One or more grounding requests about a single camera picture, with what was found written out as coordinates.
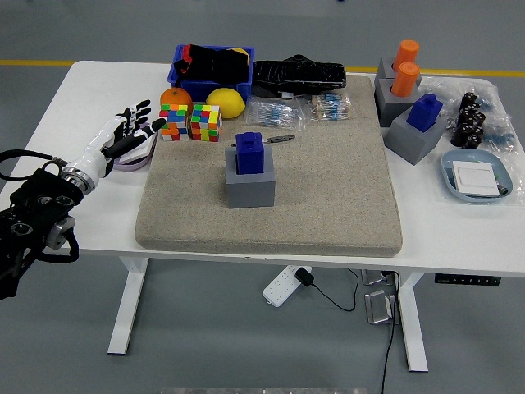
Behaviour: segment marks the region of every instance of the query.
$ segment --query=light blue tray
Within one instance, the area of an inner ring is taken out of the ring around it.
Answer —
[[[452,169],[452,162],[482,162],[492,164],[492,170],[496,181],[507,189],[507,193],[497,197],[474,197],[471,195],[464,195],[456,190],[454,182],[454,170]],[[482,149],[458,149],[451,150],[443,155],[441,159],[441,173],[445,178],[445,184],[450,192],[463,201],[475,204],[488,204],[508,197],[512,193],[513,184],[510,179],[507,169],[503,163],[492,153]]]

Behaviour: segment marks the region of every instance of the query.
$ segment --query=white robotic hand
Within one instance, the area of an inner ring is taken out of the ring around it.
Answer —
[[[151,126],[145,126],[151,112],[149,104],[150,101],[145,100],[128,107],[106,122],[82,157],[64,167],[61,177],[75,184],[85,195],[91,193],[100,178],[111,172],[114,159],[141,145],[166,124],[166,120],[160,118]]]

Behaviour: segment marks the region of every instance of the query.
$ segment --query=yellow fruit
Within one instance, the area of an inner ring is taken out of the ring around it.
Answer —
[[[248,52],[246,52],[245,49],[242,49],[242,48],[230,48],[229,50],[230,51],[236,51],[236,52],[244,53],[246,55],[246,57],[248,58],[248,61],[246,62],[246,64],[249,65],[249,55],[248,55]]]
[[[230,88],[219,88],[213,90],[208,98],[206,98],[206,104],[218,105],[221,107],[221,113],[224,119],[238,117],[243,113],[244,108],[246,107],[239,92]]]

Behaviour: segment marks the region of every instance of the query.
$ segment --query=blue cube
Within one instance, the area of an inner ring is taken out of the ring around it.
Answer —
[[[413,104],[407,123],[424,133],[436,123],[441,107],[443,103],[435,94],[425,94]]]
[[[237,174],[264,173],[264,145],[261,133],[247,131],[235,136]]]

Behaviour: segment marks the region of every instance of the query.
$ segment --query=blue bin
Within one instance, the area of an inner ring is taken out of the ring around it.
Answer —
[[[173,62],[171,63],[170,73],[167,76],[167,81],[171,84],[172,87],[175,86],[175,83],[178,78],[178,75],[175,70],[175,67],[173,66],[173,63],[179,61],[182,58],[182,48],[184,46],[185,44],[177,45],[175,56],[173,57]],[[252,91],[253,60],[255,58],[255,49],[251,47],[213,47],[213,46],[207,46],[207,45],[202,45],[202,46],[205,48],[211,48],[215,50],[228,49],[228,48],[244,49],[249,55],[248,81],[242,84],[237,84],[237,85],[222,85],[222,84],[218,84],[217,82],[213,82],[211,80],[182,80],[180,87],[186,90],[195,102],[205,102],[206,99],[208,98],[208,95],[215,89],[230,88],[233,90],[237,90],[237,92],[239,92],[240,94],[240,97],[242,97],[244,102],[246,103],[246,100],[248,99],[248,96],[250,95]]]

